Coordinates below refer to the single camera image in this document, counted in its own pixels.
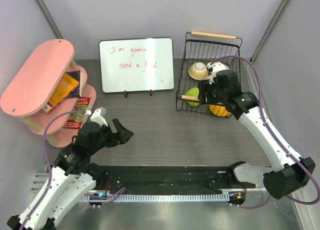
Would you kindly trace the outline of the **black wire dish rack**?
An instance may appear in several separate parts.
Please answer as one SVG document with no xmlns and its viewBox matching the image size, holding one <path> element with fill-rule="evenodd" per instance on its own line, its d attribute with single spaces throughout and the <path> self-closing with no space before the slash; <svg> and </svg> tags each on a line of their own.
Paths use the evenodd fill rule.
<svg viewBox="0 0 320 230">
<path fill-rule="evenodd" d="M 183 61 L 176 91 L 176 110 L 230 118 L 232 114 L 221 104 L 203 104 L 198 100 L 199 84 L 213 89 L 216 73 L 233 70 L 241 79 L 241 45 L 208 40 L 185 39 Z"/>
</svg>

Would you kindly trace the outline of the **green square bowl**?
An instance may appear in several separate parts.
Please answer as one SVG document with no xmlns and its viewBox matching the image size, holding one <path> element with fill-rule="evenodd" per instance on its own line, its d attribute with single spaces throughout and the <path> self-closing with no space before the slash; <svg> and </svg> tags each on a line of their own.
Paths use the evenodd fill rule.
<svg viewBox="0 0 320 230">
<path fill-rule="evenodd" d="M 187 96 L 191 96 L 191 97 L 198 97 L 198 95 L 199 95 L 199 89 L 198 89 L 197 87 L 193 87 L 193 88 L 191 88 L 190 90 L 188 90 L 188 91 L 186 92 L 186 95 L 187 95 Z M 187 101 L 187 103 L 188 103 L 190 106 L 193 106 L 193 107 L 199 106 L 199 103 L 198 103 L 198 102 Z"/>
</svg>

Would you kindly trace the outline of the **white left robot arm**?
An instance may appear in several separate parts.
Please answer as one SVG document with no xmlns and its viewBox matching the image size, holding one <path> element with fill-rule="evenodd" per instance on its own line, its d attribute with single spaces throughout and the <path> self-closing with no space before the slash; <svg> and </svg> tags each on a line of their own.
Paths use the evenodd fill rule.
<svg viewBox="0 0 320 230">
<path fill-rule="evenodd" d="M 105 120 L 83 124 L 72 142 L 60 150 L 36 198 L 20 215 L 9 218 L 7 225 L 12 230 L 54 230 L 82 196 L 106 185 L 106 172 L 90 162 L 91 156 L 100 149 L 125 144 L 134 135 L 118 119 L 112 122 L 115 133 Z"/>
</svg>

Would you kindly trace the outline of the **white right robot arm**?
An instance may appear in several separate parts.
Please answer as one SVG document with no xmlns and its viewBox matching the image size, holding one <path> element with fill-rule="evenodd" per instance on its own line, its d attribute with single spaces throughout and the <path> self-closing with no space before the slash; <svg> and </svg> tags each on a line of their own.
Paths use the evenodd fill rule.
<svg viewBox="0 0 320 230">
<path fill-rule="evenodd" d="M 233 188 L 243 182 L 263 186 L 275 199 L 281 199 L 304 187 L 315 169 L 312 158 L 302 158 L 289 147 L 252 92 L 242 92 L 237 74 L 232 70 L 216 73 L 213 81 L 198 84 L 200 104 L 222 104 L 254 136 L 270 162 L 270 167 L 239 162 L 226 174 Z"/>
</svg>

